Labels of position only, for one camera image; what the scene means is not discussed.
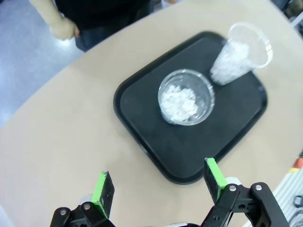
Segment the ice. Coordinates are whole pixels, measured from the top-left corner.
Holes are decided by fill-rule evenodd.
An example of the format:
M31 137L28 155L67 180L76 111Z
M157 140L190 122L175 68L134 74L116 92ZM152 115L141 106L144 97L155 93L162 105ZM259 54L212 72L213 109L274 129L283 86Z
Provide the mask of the ice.
M250 47L236 41L228 41L211 69L212 80L225 85L252 70L248 60Z
M186 121L198 111L194 91L174 85L164 91L160 105L166 117L172 121Z

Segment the gray floor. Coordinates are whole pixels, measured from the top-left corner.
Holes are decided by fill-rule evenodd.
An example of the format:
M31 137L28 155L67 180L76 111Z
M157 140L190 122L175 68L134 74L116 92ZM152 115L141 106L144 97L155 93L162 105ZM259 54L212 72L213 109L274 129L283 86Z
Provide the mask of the gray floor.
M29 0L0 4L0 128L24 102L82 52L51 36Z

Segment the person's arm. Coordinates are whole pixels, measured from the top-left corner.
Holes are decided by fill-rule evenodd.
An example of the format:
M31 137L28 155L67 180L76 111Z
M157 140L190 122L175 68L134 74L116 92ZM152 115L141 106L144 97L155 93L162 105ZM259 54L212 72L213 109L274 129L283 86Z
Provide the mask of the person's arm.
M50 32L58 39L65 40L79 36L77 25L62 17L52 0L30 0L43 20L49 25Z

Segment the black tray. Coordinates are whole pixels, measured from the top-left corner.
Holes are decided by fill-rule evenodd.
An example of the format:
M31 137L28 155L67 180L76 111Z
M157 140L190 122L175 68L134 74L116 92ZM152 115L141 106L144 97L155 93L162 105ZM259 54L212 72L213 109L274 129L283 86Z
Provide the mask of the black tray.
M266 109L264 87L249 72L226 86L213 84L215 106L202 123L180 126L163 120L158 104L162 80L184 68L209 77L224 43L225 39L216 33L199 33L132 75L116 91L114 109L118 118L174 183L189 184L200 179L204 158L219 161Z

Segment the table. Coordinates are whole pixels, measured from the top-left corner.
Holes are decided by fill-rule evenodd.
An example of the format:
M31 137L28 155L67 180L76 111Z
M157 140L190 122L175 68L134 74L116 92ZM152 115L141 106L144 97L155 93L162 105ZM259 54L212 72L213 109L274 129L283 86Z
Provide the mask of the table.
M135 23L65 68L0 130L0 204L17 227L49 226L54 210L74 209L109 170L118 226L202 223L212 200L203 180L164 178L118 120L113 95L139 69L193 35L227 35L246 21L274 50L256 71L268 94L265 114L220 161L226 176L275 189L302 148L303 42L269 1L187 0ZM244 218L234 219L235 226Z

